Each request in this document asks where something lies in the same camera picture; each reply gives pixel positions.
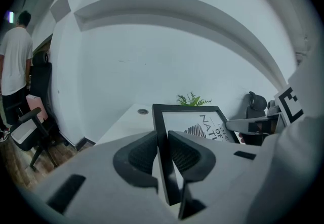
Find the man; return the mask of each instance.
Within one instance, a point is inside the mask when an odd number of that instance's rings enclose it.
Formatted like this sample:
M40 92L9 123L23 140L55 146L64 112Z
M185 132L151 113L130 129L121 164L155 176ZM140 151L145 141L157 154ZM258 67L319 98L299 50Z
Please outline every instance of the man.
M22 102L20 110L28 112L26 101L26 82L29 81L32 58L32 40L26 30L31 19L30 13L24 11L17 20L17 27L5 34L0 46L0 78L3 106L8 124L18 121L16 109L8 107Z

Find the picture frame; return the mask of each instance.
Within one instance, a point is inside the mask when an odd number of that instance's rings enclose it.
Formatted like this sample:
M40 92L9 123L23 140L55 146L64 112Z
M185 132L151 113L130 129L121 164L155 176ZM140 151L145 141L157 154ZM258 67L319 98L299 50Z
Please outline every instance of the picture frame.
M199 133L200 137L211 138L211 139L220 138L219 136L217 137L217 135L222 135L222 134L219 133L220 131L215 133L215 129L212 129L211 127L211 126L215 126L216 128L215 123L214 122L212 123L209 120L207 120L207 118L203 117L204 115L201 113L216 113L215 116L216 117L218 116L223 123L222 129L226 129L225 125L227 119L218 106L182 106L182 105L164 105L164 104L152 105L153 124L154 124L154 130L156 130L157 132L159 163L161 168L163 185L165 188L166 201L169 205L174 205L180 202L180 191L178 188L173 161L169 150L168 130L177 131L179 129L168 129L168 127L166 127L165 117L167 117L167 114L169 113L185 113L184 115L186 115L186 113L194 113L195 115L197 115L198 113L199 117L202 120L202 126L205 128L205 130L203 130L201 126L197 126L197 125L192 127L189 126L188 130L193 129L195 133ZM231 139L232 142L239 144L239 140L233 131L229 131L226 129L226 135L227 138Z

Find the office chair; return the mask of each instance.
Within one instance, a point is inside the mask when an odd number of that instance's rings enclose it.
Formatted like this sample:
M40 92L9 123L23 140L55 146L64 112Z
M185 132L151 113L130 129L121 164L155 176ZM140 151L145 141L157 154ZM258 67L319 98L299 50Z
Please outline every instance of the office chair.
M264 97L256 95L253 92L250 93L250 105L247 107L247 119L259 118L265 116L264 109L267 107L267 101Z
M52 64L48 62L48 55L46 52L37 53L33 57L32 62L33 69L31 73L30 94L41 98L49 117L44 122L41 122L37 117L37 114L41 112L41 109L37 107L32 111L21 115L18 122L11 127L10 131L13 134L13 132L18 128L21 130L20 132L22 133L22 136L20 136L20 138L16 138L14 135L12 135L15 144L21 150L29 151L32 147L38 146L37 151L29 165L35 170L33 165L43 150L46 152L54 167L57 166L48 151L48 147L50 144L50 133L58 131L58 126L48 106L47 99L48 87L52 73ZM26 101L22 101L6 109L17 110L17 108L23 103L26 103Z

